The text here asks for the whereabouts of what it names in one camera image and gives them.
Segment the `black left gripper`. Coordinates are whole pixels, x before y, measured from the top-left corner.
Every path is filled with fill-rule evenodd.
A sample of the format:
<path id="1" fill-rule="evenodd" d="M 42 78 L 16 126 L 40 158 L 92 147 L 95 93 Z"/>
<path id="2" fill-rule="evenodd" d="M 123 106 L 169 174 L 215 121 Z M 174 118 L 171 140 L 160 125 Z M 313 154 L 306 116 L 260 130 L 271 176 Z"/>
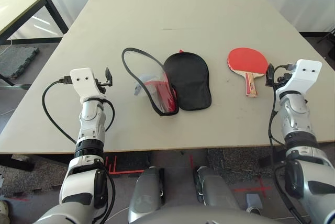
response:
<path id="1" fill-rule="evenodd" d="M 106 77 L 106 83 L 105 83 L 106 86 L 111 87 L 113 85 L 113 77 L 112 77 L 111 72 L 110 72 L 108 67 L 105 70 L 105 77 Z M 102 94 L 106 93 L 106 89 L 100 84 L 98 79 L 95 79 L 95 84 L 96 84 L 100 93 L 102 93 Z"/>

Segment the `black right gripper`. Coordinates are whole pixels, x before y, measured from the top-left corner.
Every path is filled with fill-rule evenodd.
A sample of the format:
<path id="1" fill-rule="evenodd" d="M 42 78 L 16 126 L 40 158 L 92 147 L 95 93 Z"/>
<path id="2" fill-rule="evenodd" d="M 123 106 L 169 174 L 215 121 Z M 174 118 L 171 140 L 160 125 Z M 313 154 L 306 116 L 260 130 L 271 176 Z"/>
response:
<path id="1" fill-rule="evenodd" d="M 274 86 L 274 66 L 272 64 L 268 65 L 265 76 L 265 86 Z M 277 82 L 275 83 L 275 85 L 286 85 L 290 78 L 290 73 L 284 73 L 283 76 L 279 76 L 277 78 Z"/>

